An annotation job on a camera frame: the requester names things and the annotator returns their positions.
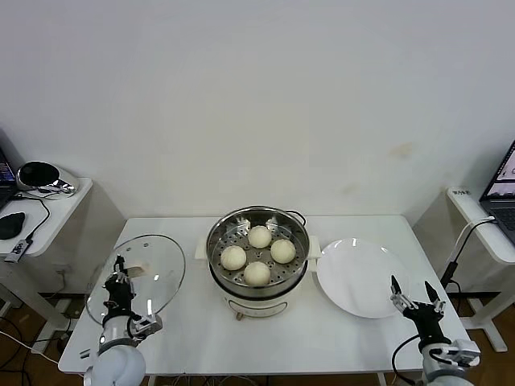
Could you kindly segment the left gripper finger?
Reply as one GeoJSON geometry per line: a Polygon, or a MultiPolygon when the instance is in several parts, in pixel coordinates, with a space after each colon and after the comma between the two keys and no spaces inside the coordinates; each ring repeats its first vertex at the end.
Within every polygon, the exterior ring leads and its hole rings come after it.
{"type": "Polygon", "coordinates": [[[127,283],[128,282],[128,271],[125,267],[125,258],[118,254],[113,263],[113,272],[108,276],[106,280],[108,283],[127,283]]]}

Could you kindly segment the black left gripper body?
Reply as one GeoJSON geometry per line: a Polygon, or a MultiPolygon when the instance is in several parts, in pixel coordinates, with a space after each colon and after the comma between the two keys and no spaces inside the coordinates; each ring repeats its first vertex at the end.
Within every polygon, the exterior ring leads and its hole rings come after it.
{"type": "Polygon", "coordinates": [[[105,289],[109,293],[108,300],[104,301],[104,306],[107,308],[105,317],[131,316],[134,293],[130,281],[128,279],[108,280],[105,283],[105,289]]]}

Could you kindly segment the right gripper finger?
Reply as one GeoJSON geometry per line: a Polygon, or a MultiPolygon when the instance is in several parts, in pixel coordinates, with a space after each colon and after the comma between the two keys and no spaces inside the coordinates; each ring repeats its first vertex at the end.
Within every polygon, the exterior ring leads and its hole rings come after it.
{"type": "Polygon", "coordinates": [[[426,293],[431,302],[433,311],[436,314],[443,314],[446,302],[439,298],[436,289],[429,283],[426,283],[426,293]]]}
{"type": "Polygon", "coordinates": [[[390,300],[397,310],[403,313],[405,310],[414,308],[414,303],[402,292],[401,286],[394,275],[391,276],[390,289],[392,291],[390,300]]]}

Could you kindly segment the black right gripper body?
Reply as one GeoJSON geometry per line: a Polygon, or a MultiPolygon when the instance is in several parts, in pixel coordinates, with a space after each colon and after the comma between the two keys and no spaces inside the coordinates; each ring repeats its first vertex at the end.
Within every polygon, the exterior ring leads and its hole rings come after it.
{"type": "Polygon", "coordinates": [[[417,329],[420,338],[419,345],[436,343],[450,344],[451,340],[444,336],[439,321],[443,313],[438,312],[433,304],[415,302],[415,308],[405,308],[404,317],[411,320],[417,329]]]}

